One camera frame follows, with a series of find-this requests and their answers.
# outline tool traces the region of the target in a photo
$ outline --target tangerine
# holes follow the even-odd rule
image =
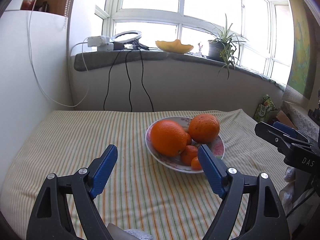
[[[191,143],[192,143],[192,138],[191,138],[190,134],[188,134],[188,133],[186,132],[186,136],[187,136],[187,145],[191,145]]]
[[[202,170],[202,167],[201,167],[201,164],[198,160],[198,157],[195,157],[192,159],[191,168],[193,168],[194,170]]]
[[[198,156],[198,148],[193,145],[187,145],[184,151],[180,154],[181,161],[190,166],[192,160]]]

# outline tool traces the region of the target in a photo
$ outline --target snack bag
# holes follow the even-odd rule
[[[259,103],[256,113],[254,114],[253,119],[256,122],[265,122],[267,123],[271,117],[270,112],[274,111],[276,106],[272,102],[269,95],[264,95],[262,97],[262,102]]]

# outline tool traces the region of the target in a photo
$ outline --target screw head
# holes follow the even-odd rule
[[[53,178],[54,178],[54,176],[55,176],[55,174],[54,174],[54,173],[50,173],[50,174],[47,176],[47,179],[53,179]]]
[[[269,175],[266,174],[265,172],[263,172],[263,173],[261,173],[261,177],[264,179],[267,179],[267,178],[269,178]]]
[[[231,174],[236,174],[237,170],[235,168],[229,168],[228,172],[231,173]]]
[[[79,174],[86,174],[87,171],[88,170],[86,168],[79,169]]]

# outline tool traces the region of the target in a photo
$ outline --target striped tablecloth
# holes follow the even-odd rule
[[[202,239],[221,203],[204,174],[184,174],[158,163],[147,152],[144,135],[150,124],[167,116],[214,114],[226,151],[224,162],[244,174],[267,172],[279,192],[286,169],[276,148],[255,136],[255,121],[242,110],[127,113],[55,111],[26,140],[3,185],[0,209],[13,230],[26,238],[37,193],[50,172],[73,174],[99,157],[109,144],[118,147],[118,161],[105,190],[95,199],[107,224],[136,228],[155,240]],[[245,195],[232,232],[239,234],[248,196]],[[69,207],[75,231],[85,238],[73,199]]]

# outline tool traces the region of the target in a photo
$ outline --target floral pattern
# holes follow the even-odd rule
[[[181,116],[173,116],[173,117],[166,117],[162,118],[161,120],[168,119],[177,122],[180,124],[183,128],[189,127],[189,124],[191,122],[191,118],[188,117],[181,117]],[[150,139],[150,131],[153,125],[156,123],[154,122],[152,125],[149,126],[146,132],[146,146],[148,151],[151,153],[151,155],[161,164],[164,166],[175,170],[175,171],[180,171],[184,173],[202,173],[203,171],[196,171],[191,168],[191,166],[186,166],[182,163],[180,160],[180,156],[177,157],[166,157],[159,152],[157,152],[154,147],[152,146],[151,139]],[[207,143],[207,146],[209,149],[212,151],[213,155],[216,156],[217,158],[222,159],[224,155],[224,143],[220,135],[218,135],[217,138],[215,138],[212,142]]]

